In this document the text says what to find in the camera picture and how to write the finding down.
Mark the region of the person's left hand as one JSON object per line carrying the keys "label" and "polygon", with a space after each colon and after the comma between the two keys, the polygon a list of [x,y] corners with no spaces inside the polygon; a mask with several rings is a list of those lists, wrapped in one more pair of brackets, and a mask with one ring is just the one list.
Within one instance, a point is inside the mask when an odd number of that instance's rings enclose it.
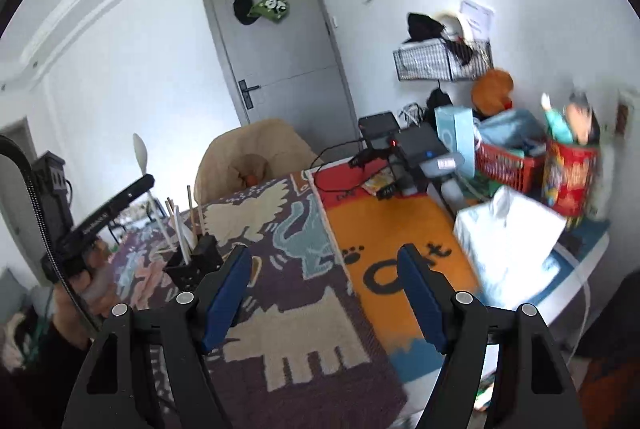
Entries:
{"label": "person's left hand", "polygon": [[[98,238],[88,256],[89,270],[70,278],[70,285],[80,298],[80,304],[94,316],[107,317],[119,303],[110,258],[110,249],[103,239]],[[54,286],[53,305],[53,326],[69,343],[85,349],[92,338],[91,331],[61,284]]]}

